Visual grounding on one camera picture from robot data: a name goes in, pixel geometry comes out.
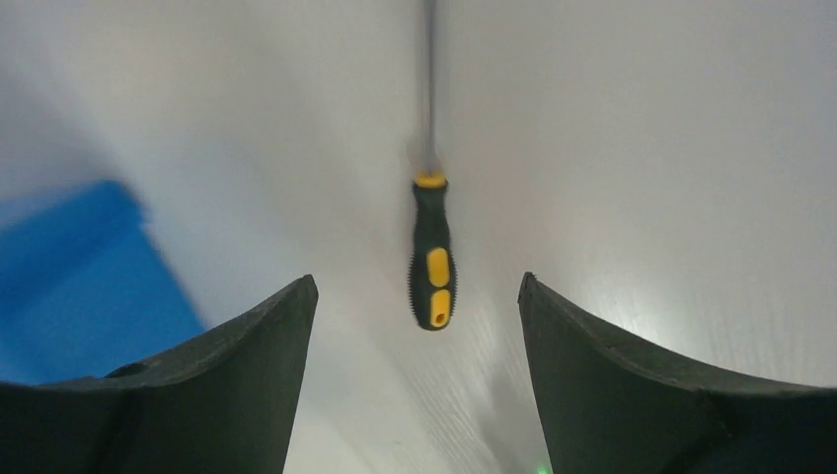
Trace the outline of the black yellow handled screwdriver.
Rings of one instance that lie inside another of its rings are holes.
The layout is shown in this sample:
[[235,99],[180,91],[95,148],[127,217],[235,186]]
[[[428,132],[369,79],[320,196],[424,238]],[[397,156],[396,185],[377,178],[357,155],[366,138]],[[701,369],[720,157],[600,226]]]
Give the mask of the black yellow handled screwdriver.
[[434,55],[437,3],[423,1],[421,6],[422,167],[412,183],[416,216],[408,288],[411,309],[418,325],[427,331],[440,331],[451,320],[457,294],[457,275],[446,215],[445,199],[449,182],[436,153]]

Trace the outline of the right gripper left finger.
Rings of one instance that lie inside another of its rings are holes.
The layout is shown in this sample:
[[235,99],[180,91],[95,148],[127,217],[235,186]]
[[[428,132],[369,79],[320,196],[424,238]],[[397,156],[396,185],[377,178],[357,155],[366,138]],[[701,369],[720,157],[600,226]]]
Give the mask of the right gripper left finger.
[[303,276],[244,314],[104,377],[1,387],[5,473],[279,473],[318,289]]

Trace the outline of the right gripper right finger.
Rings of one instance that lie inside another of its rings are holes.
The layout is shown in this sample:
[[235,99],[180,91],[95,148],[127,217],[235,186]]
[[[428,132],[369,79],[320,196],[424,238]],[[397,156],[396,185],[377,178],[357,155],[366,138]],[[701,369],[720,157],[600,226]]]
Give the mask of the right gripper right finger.
[[600,319],[532,274],[518,294],[557,473],[832,473],[836,392],[680,355]]

